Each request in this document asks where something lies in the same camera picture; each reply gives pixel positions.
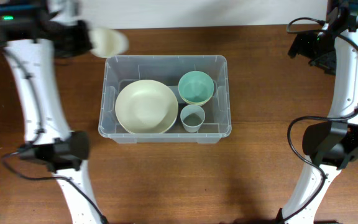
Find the beige plate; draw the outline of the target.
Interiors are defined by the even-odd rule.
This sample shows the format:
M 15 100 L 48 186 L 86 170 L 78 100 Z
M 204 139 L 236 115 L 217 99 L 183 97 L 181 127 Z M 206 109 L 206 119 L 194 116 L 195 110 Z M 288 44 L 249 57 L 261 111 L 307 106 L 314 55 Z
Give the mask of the beige plate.
M 122 89 L 114 107 L 121 126 L 132 134 L 162 134 L 176 122 L 178 100 L 155 80 L 138 80 Z

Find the green bowl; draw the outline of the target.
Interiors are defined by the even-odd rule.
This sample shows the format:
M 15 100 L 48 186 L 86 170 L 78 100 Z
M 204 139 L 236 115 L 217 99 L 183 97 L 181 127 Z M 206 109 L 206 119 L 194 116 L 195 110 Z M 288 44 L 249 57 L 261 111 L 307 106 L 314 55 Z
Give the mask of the green bowl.
M 181 98 L 192 102 L 200 102 L 212 98 L 214 82 L 205 72 L 191 71 L 180 78 L 178 91 Z

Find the cream cup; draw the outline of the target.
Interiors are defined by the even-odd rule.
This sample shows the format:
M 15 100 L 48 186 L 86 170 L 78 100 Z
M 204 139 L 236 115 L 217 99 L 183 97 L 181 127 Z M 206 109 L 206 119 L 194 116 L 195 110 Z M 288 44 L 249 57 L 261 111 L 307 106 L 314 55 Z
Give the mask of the cream cup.
M 109 58 L 123 54 L 129 49 L 129 40 L 121 32 L 104 27 L 97 27 L 89 31 L 92 44 L 90 52 L 100 58 Z

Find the grey cup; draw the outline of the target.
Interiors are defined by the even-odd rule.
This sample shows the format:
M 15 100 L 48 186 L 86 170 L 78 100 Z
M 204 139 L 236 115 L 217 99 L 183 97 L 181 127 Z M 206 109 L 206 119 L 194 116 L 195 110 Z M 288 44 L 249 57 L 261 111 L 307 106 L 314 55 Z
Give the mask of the grey cup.
M 180 113 L 180 120 L 184 129 L 189 133 L 196 133 L 206 118 L 204 109 L 198 105 L 187 105 Z

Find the white bowl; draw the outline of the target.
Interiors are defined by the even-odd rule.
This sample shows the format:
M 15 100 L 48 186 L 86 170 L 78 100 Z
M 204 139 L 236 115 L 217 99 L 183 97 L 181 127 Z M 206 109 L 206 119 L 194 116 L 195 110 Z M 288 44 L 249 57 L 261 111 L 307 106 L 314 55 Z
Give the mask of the white bowl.
M 198 105 L 198 106 L 203 106 L 205 105 L 207 102 L 210 101 L 210 99 L 207 99 L 207 100 L 204 100 L 204 101 L 200 101 L 200 102 L 192 102 L 192 101 L 189 101 L 189 100 L 186 100 L 184 98 L 182 98 L 182 100 L 188 104 L 188 105 Z

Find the clear plastic storage container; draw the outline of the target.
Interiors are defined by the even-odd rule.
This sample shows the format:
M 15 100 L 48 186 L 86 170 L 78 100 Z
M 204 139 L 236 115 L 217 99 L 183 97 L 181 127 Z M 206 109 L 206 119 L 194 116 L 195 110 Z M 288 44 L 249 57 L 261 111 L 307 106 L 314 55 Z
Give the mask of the clear plastic storage container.
M 214 93 L 203 105 L 204 123 L 196 133 L 187 132 L 181 121 L 163 134 L 131 134 L 119 123 L 114 110 L 120 91 L 138 80 L 155 80 L 178 86 L 190 71 L 207 73 L 214 82 Z M 118 144 L 141 142 L 197 142 L 216 144 L 232 130 L 227 60 L 222 55 L 117 55 L 107 58 L 98 131 Z

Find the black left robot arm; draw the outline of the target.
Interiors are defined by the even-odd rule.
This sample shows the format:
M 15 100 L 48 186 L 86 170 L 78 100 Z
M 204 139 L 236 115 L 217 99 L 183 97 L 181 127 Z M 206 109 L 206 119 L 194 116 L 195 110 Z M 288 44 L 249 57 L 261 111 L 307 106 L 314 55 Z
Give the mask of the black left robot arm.
M 106 223 L 88 174 L 90 140 L 70 129 L 60 103 L 54 62 L 92 48 L 77 1 L 0 3 L 0 48 L 16 83 L 24 143 L 14 155 L 45 166 L 60 186 L 73 223 Z

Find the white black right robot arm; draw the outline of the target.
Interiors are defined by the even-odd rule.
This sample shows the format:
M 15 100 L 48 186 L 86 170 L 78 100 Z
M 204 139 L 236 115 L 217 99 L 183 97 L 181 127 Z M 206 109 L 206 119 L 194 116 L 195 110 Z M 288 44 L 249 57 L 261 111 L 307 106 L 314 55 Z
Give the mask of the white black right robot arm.
M 303 163 L 277 223 L 313 223 L 333 180 L 358 160 L 358 0 L 329 1 L 318 29 L 297 30 L 289 56 L 334 75 L 334 95 L 326 117 L 312 116 L 296 156 Z

